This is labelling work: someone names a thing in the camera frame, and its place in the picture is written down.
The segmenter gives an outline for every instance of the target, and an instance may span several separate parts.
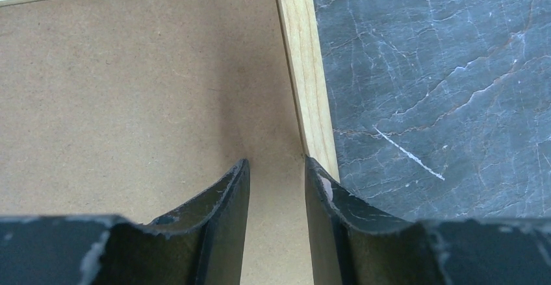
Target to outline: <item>white scuff mark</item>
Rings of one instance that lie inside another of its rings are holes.
[[[65,217],[66,221],[82,221],[82,222],[96,222],[100,223],[108,228],[114,225],[115,217],[113,216],[95,216],[95,215],[70,215]]]
[[[513,227],[508,227],[506,225],[502,225],[501,227],[498,228],[498,230],[501,233],[512,233],[513,232]]]
[[[3,223],[19,222],[19,223],[27,224],[38,220],[40,220],[40,216],[13,216],[13,217],[8,216],[8,217],[0,218],[0,222],[3,222]]]
[[[519,229],[524,234],[533,234],[535,230],[545,234],[551,234],[551,223],[549,223],[548,221],[533,223],[532,221],[517,219],[501,219],[496,221],[495,219],[487,218],[481,218],[475,221],[482,225],[494,225],[496,223],[502,224],[503,226],[508,226],[513,229]]]
[[[436,251],[436,259],[440,266],[442,276],[444,277],[444,283],[446,285],[453,284],[452,278],[449,276],[447,270],[445,269],[446,261],[448,261],[448,259],[450,259],[450,257],[452,256],[452,254],[450,254],[450,252],[448,251],[449,245],[437,229],[433,230],[433,232],[431,233],[435,238],[435,242],[432,243],[432,247],[433,250]]]
[[[99,257],[105,250],[105,244],[109,239],[109,231],[101,233],[99,241],[92,244],[92,248],[85,254],[83,261],[81,261],[81,272],[83,277],[78,285],[89,285],[96,278],[101,264],[99,263]]]
[[[446,180],[444,177],[442,177],[441,174],[439,173],[436,173],[434,172],[432,169],[430,169],[429,167],[425,166],[425,164],[423,164],[423,162],[421,162],[421,160],[419,158],[417,158],[417,156],[411,154],[410,152],[406,151],[403,147],[400,147],[396,142],[392,141],[389,137],[387,137],[385,134],[383,134],[382,132],[379,131],[379,129],[377,129],[377,127],[373,126],[373,128],[375,128],[375,130],[383,137],[385,138],[388,142],[392,143],[393,146],[399,148],[400,151],[402,151],[405,155],[407,155],[407,157],[411,158],[412,160],[414,160],[417,164],[421,165],[421,167],[423,167],[426,171],[430,172],[432,175],[436,176],[438,179],[441,179],[441,180]]]
[[[323,178],[320,176],[320,179],[322,180],[322,184],[324,185],[324,191],[326,192],[327,198],[330,202],[333,201],[333,188],[331,187],[331,181],[327,178]]]
[[[543,245],[543,243],[537,238],[535,238],[535,244],[537,246],[539,254],[541,255],[541,258],[543,258],[543,261],[545,261],[545,264],[551,267],[551,257],[549,257],[549,253],[547,252],[545,245]]]

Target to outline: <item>gray marble tile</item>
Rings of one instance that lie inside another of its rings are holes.
[[[314,0],[342,183],[420,217],[551,216],[551,0]]]

